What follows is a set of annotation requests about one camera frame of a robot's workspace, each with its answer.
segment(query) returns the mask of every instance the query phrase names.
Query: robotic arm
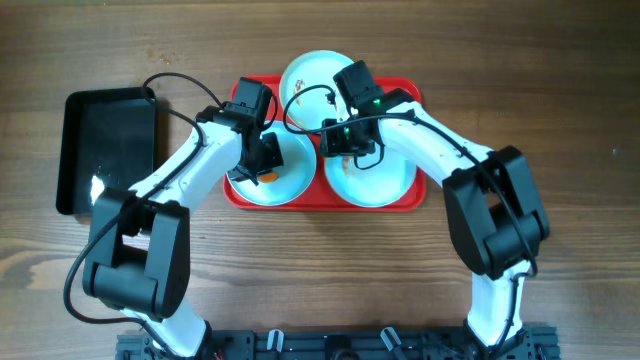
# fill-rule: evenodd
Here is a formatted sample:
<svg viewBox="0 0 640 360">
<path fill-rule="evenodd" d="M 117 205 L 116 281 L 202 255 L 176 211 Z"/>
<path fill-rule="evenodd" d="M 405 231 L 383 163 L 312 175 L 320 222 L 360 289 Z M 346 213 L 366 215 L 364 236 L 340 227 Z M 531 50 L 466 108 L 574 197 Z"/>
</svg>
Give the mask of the robotic arm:
<svg viewBox="0 0 640 360">
<path fill-rule="evenodd" d="M 515 343 L 522 327 L 522 286 L 516 288 L 514 298 L 512 279 L 529 269 L 531 259 L 526 257 L 504 207 L 510 206 L 516 213 L 533 256 L 537 256 L 540 241 L 549 235 L 549 222 L 524 156 L 513 147 L 493 151 L 458 136 L 402 90 L 384 94 L 361 61 L 346 67 L 334 80 L 350 110 L 345 110 L 340 120 L 348 124 L 322 133 L 321 152 L 325 156 L 361 156 L 372 153 L 377 143 L 404 154 L 442 186 L 453 245 L 473 272 L 472 306 L 465 321 L 465 329 L 476 344 L 472 356 L 489 356 L 502 337 L 512 305 L 516 316 L 503 346 L 502 352 L 507 351 L 514 346 L 509 344 Z M 211 345 L 211 327 L 184 298 L 190 273 L 189 217 L 225 173 L 235 181 L 255 182 L 257 176 L 282 165 L 275 135 L 260 136 L 270 97 L 266 86 L 241 79 L 232 103 L 199 113 L 197 121 L 205 140 L 197 156 L 163 191 L 107 233 L 87 256 L 85 293 L 128 317 L 143 319 L 152 329 L 154 340 L 160 340 L 155 347 L 164 348 L 164 355 L 217 358 Z M 407 121 L 407 114 L 462 145 L 495 177 L 509 204 L 489 207 L 485 200 L 489 187 L 477 164 L 441 135 Z M 371 120 L 354 121 L 362 118 Z M 337 122 L 325 120 L 325 125 Z M 196 136 L 194 130 L 162 167 L 131 190 L 142 194 L 152 189 L 193 150 Z M 107 189 L 94 205 L 92 233 L 135 199 L 133 192 Z M 151 233 L 148 251 L 122 241 L 123 234 L 133 236 L 140 231 Z M 396 345 L 388 340 L 394 335 L 387 336 L 385 344 L 393 354 L 400 354 L 394 355 L 397 359 L 402 359 L 399 338 L 395 336 Z M 282 337 L 277 342 L 281 348 Z"/>
</svg>

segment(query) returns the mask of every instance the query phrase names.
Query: wooden surface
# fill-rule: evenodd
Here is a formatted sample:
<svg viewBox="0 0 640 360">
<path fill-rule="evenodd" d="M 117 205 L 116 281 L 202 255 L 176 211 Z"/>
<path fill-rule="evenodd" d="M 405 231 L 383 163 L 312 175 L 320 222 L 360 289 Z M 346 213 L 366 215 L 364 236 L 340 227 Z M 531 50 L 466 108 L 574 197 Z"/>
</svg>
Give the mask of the wooden surface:
<svg viewBox="0 0 640 360">
<path fill-rule="evenodd" d="M 454 131 L 527 154 L 552 236 L 524 320 L 557 326 L 568 359 L 640 358 L 637 1 L 45 3 L 0 9 L 1 358 L 113 358 L 134 328 L 82 324 L 62 305 L 88 234 L 54 208 L 69 94 L 178 71 L 226 98 L 240 76 L 314 49 L 411 78 Z M 155 89 L 187 114 L 208 104 L 180 80 Z M 171 152 L 189 129 L 164 131 Z M 470 305 L 432 182 L 406 214 L 247 212 L 218 184 L 191 241 L 188 296 L 215 329 L 458 325 Z M 114 315 L 76 285 L 82 311 Z"/>
</svg>

